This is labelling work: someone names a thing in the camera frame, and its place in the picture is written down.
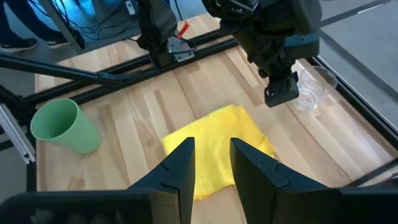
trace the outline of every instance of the yellow towel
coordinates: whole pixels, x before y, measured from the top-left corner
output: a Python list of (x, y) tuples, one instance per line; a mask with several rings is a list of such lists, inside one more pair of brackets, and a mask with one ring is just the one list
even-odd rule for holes
[(194, 200), (201, 200), (223, 187), (235, 184), (229, 141), (240, 138), (273, 157), (274, 149), (242, 106), (229, 105), (163, 138), (169, 155), (187, 137), (195, 138), (196, 180)]

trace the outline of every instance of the shoe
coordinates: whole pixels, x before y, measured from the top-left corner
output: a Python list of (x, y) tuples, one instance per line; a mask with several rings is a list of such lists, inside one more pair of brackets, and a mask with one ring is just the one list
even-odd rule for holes
[(17, 40), (12, 44), (0, 44), (0, 49), (5, 52), (20, 52), (23, 50), (30, 50), (37, 45), (35, 38)]
[(46, 43), (51, 49), (57, 49), (59, 47), (69, 44), (69, 42), (63, 37), (61, 33), (59, 37), (56, 37), (52, 40), (46, 40)]

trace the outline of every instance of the wooden tabletop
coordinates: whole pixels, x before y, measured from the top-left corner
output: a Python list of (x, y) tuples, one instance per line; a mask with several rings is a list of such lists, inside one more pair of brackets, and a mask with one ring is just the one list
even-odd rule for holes
[[(218, 28), (207, 15), (189, 23), (186, 38)], [(60, 64), (98, 71), (144, 53), (124, 41)], [(300, 60), (294, 68), (303, 67), (309, 64)], [(63, 82), (67, 80), (37, 75), (36, 90)], [(101, 146), (82, 156), (38, 141), (37, 188), (126, 189), (164, 159), (164, 136), (231, 103), (244, 106), (285, 165), (330, 187), (348, 184), (397, 157), (337, 92), (315, 111), (303, 113), (288, 103), (268, 108), (266, 85), (236, 47), (86, 103), (81, 107), (100, 128)], [(213, 222), (246, 222), (234, 186), (194, 203), (192, 223)]]

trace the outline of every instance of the clear plastic cup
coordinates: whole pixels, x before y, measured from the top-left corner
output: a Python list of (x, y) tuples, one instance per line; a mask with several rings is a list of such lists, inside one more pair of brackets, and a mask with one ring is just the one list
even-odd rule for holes
[(313, 110), (337, 86), (335, 75), (322, 67), (310, 67), (303, 70), (297, 82), (300, 95), (291, 101), (299, 111)]

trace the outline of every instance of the plastic cup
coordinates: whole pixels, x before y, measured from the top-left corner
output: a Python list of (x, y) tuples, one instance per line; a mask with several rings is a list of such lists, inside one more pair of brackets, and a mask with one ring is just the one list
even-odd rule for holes
[(69, 99), (53, 100), (41, 107), (30, 124), (30, 131), (36, 139), (87, 154), (101, 143), (98, 128)]
[(297, 82), (300, 95), (292, 100), (292, 106), (299, 111), (313, 110), (337, 86), (335, 75), (322, 67), (310, 67), (303, 70)]

